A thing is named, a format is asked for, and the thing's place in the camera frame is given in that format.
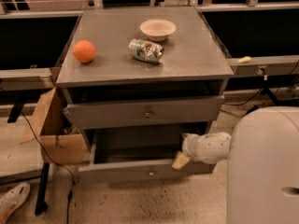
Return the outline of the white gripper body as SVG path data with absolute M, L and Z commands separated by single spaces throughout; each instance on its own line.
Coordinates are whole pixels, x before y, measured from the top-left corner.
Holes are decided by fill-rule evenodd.
M 189 133 L 189 136 L 182 141 L 182 152 L 194 161 L 198 160 L 197 145 L 199 138 L 198 134 Z

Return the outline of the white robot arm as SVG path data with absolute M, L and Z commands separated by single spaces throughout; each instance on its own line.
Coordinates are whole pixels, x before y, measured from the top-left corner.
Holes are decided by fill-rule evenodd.
M 299 224 L 299 108 L 271 106 L 231 134 L 185 133 L 172 167 L 227 161 L 227 224 Z

